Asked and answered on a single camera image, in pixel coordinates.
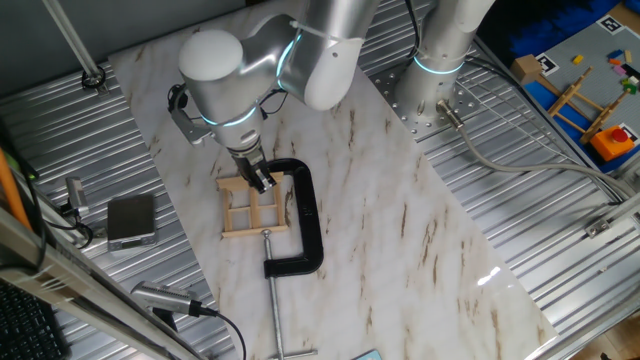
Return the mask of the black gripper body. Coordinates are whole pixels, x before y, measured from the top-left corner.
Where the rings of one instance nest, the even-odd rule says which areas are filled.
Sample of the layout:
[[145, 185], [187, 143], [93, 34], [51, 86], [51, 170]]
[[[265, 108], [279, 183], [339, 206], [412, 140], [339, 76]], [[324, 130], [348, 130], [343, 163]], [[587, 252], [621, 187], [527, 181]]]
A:
[[231, 156], [236, 162], [240, 174], [246, 180], [250, 180], [252, 176], [259, 175], [259, 170], [269, 171], [264, 151], [261, 148], [251, 148], [243, 151], [232, 150]]

